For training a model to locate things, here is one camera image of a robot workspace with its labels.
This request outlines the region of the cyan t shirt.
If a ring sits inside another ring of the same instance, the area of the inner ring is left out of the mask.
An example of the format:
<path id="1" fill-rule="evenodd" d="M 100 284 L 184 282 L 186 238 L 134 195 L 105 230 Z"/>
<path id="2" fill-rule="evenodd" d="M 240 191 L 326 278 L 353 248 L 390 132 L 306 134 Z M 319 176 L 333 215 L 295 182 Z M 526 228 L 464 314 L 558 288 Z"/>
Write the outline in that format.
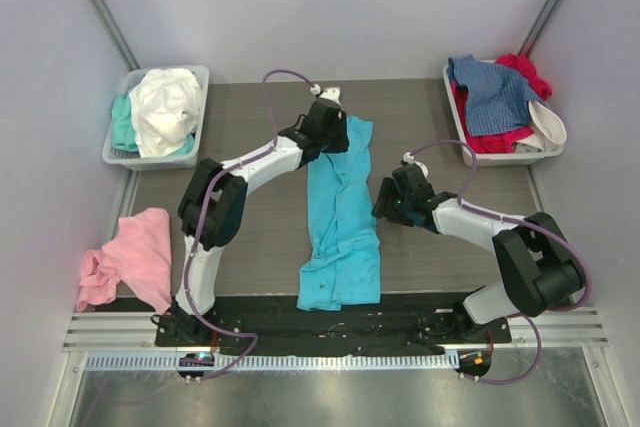
<path id="1" fill-rule="evenodd" d="M 345 153 L 321 154 L 307 170 L 311 258 L 299 270 L 297 308 L 339 311 L 381 298 L 380 241 L 367 185 L 373 123 L 347 119 Z"/>

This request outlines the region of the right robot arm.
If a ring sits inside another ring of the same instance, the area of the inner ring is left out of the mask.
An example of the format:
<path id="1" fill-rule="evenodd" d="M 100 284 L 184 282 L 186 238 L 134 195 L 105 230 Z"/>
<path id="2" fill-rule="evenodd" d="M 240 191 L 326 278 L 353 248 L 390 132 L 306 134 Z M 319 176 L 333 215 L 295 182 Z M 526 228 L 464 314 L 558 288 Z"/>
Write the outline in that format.
<path id="1" fill-rule="evenodd" d="M 382 180 L 372 215 L 406 227 L 457 237 L 492 253 L 500 280 L 453 304 L 452 326 L 464 338 L 495 320 L 570 310 L 590 292 L 583 262 L 550 215 L 507 216 L 451 192 L 437 193 L 426 167 L 403 163 Z"/>

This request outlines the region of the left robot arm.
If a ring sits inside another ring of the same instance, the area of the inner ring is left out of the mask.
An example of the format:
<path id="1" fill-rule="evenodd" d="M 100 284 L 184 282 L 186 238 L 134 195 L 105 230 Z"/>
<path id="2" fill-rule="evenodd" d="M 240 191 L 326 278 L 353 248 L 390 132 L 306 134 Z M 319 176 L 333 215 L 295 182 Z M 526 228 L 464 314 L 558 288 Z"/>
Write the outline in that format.
<path id="1" fill-rule="evenodd" d="M 222 254 L 241 227 L 249 195 L 323 153 L 348 150 L 347 114 L 340 97 L 339 88 L 329 87 L 316 95 L 307 114 L 271 143 L 222 163 L 206 158 L 197 165 L 178 208 L 185 262 L 167 332 L 180 345 L 200 344 L 211 336 L 202 318 L 215 304 Z"/>

